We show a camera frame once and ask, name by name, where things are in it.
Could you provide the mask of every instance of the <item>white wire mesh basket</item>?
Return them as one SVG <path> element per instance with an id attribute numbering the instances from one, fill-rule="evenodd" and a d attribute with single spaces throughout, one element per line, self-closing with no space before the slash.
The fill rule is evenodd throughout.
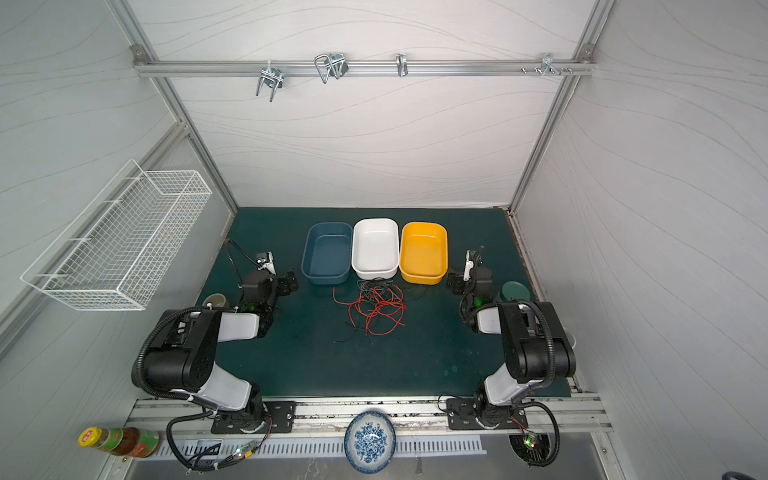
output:
<path id="1" fill-rule="evenodd" d="M 138 170 L 134 177 L 113 178 L 111 184 L 127 184 L 84 228 L 82 217 L 99 205 L 94 199 L 22 280 L 76 310 L 144 310 L 210 188 L 195 170 Z M 51 250 L 61 255 L 52 259 Z"/>

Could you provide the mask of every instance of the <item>black mounting plate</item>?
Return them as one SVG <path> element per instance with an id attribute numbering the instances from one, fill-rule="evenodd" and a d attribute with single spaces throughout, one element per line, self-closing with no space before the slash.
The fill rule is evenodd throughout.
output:
<path id="1" fill-rule="evenodd" d="M 525 410 L 512 409 L 510 406 L 489 406 L 485 409 L 485 419 L 488 425 L 498 427 L 483 427 L 478 424 L 475 414 L 474 399 L 446 399 L 445 409 L 448 410 L 448 428 L 451 430 L 506 430 L 519 429 L 517 423 L 509 419 L 509 413 L 524 427 L 528 426 Z"/>
<path id="2" fill-rule="evenodd" d="M 296 402 L 264 402 L 266 414 L 272 417 L 272 433 L 290 433 L 293 429 L 293 415 L 296 413 Z M 214 424 L 210 427 L 210 432 L 214 435 L 225 433 L 240 433 L 243 435 L 258 435 L 266 433 L 270 424 L 267 423 L 255 432 L 243 433 L 235 428 L 232 417 L 225 412 L 216 415 Z"/>

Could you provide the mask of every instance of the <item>green mat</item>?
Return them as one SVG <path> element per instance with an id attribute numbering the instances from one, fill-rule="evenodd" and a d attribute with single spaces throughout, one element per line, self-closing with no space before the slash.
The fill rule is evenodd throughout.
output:
<path id="1" fill-rule="evenodd" d="M 296 271 L 299 291 L 280 297 L 275 323 L 262 339 L 219 344 L 217 363 L 233 375 L 261 386 L 267 396 L 414 396 L 470 395 L 478 382 L 503 362 L 497 335 L 473 333 L 458 319 L 459 297 L 445 288 L 412 285 L 396 275 L 406 297 L 402 322 L 387 336 L 365 335 L 350 325 L 346 306 L 331 297 L 332 286 L 316 286 L 301 273 L 306 233 L 315 223 L 354 224 L 364 218 L 392 218 L 402 230 L 411 221 L 440 223 L 448 231 L 449 266 L 464 267 L 466 250 L 480 245 L 484 264 L 493 270 L 495 288 L 517 280 L 530 289 L 507 217 L 499 209 L 329 209 L 243 208 L 230 237 L 255 255 L 271 250 L 278 276 Z M 233 252 L 243 276 L 252 266 Z M 358 296 L 357 275 L 336 286 L 336 298 Z M 198 303 L 223 293 L 239 298 L 237 280 L 220 252 Z M 389 330 L 391 320 L 379 318 L 371 329 Z M 570 396 L 560 381 L 542 395 Z"/>

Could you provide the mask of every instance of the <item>ceramic plate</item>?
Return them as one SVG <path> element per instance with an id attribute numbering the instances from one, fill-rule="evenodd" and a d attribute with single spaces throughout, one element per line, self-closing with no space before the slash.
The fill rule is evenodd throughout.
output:
<path id="1" fill-rule="evenodd" d="M 395 427 L 374 411 L 355 417 L 344 435 L 346 459 L 361 473 L 381 472 L 395 454 L 395 444 Z"/>

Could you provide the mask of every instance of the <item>wavy line pattern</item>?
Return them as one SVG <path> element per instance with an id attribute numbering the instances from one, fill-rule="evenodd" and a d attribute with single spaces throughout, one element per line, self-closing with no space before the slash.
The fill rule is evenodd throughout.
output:
<path id="1" fill-rule="evenodd" d="M 766 23 L 618 2 L 518 211 L 628 478 L 768 473 Z"/>
<path id="2" fill-rule="evenodd" d="M 594 0 L 130 0 L 164 60 L 570 58 Z"/>
<path id="3" fill-rule="evenodd" d="M 174 119 L 151 81 L 133 72 L 102 0 L 6 2 L 0 41 L 0 310 L 8 311 L 24 269 Z M 164 162 L 203 170 L 186 141 Z M 137 390 L 126 366 L 167 305 L 195 300 L 227 221 L 214 194 L 179 252 L 196 260 L 174 263 L 144 312 L 80 313 L 55 301 L 41 308 L 0 360 L 1 477 L 98 477 L 105 458 L 76 452 L 73 435 L 127 417 Z"/>
<path id="4" fill-rule="evenodd" d="M 286 86 L 270 103 L 252 78 L 174 83 L 245 207 L 506 204 L 558 86 L 342 78 Z"/>

